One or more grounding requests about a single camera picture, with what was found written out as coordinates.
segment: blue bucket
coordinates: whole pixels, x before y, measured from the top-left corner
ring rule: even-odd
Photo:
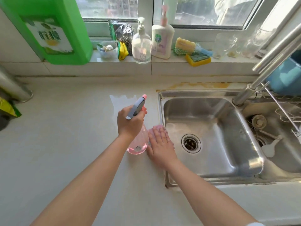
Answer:
[[[301,50],[296,51],[267,78],[269,87],[283,96],[301,95]]]

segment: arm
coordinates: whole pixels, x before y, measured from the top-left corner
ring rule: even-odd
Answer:
[[[160,130],[161,137],[156,129],[153,132],[155,138],[149,133],[152,147],[147,149],[150,159],[168,171],[205,226],[247,226],[257,222],[229,196],[191,172],[177,159],[166,130]]]
[[[130,109],[131,106],[118,113],[118,137],[55,197],[31,226],[93,224],[126,149],[142,128],[145,112],[127,120]]]

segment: white ladle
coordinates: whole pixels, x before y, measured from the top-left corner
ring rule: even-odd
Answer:
[[[277,136],[277,139],[275,139],[271,144],[263,145],[261,147],[266,157],[271,158],[275,155],[275,146],[280,140],[282,140],[282,138],[283,137],[279,135]]]

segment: white sleeve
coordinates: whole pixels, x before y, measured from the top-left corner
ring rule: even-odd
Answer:
[[[254,222],[254,223],[248,224],[247,226],[264,226],[264,224],[259,223],[259,222]]]

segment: sink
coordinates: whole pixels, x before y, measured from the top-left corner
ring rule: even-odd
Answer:
[[[231,99],[236,92],[161,92],[162,123],[176,154],[213,183],[252,183],[263,170],[262,152]],[[166,186],[176,182],[165,174]]]
[[[291,132],[292,125],[275,113],[277,104],[262,97],[242,107],[231,100],[238,91],[159,92],[161,123],[173,141],[178,159],[192,172],[214,185],[301,181],[301,144]],[[284,103],[287,111],[301,110]],[[273,139],[255,133],[248,120],[255,114],[267,119],[263,131],[283,139],[275,155],[267,158],[261,150]],[[167,188],[177,183],[165,171]]]
[[[283,103],[286,111],[300,111],[301,109],[293,104]],[[248,118],[255,114],[262,114],[267,119],[267,126],[263,129],[272,135],[283,137],[275,146],[275,155],[269,158],[277,167],[286,172],[301,173],[301,144],[295,135],[291,132],[293,128],[289,122],[280,120],[280,115],[275,111],[279,107],[275,102],[258,102],[248,104],[242,111],[243,116]],[[259,144],[265,145],[273,142],[273,139],[264,134],[258,133]]]

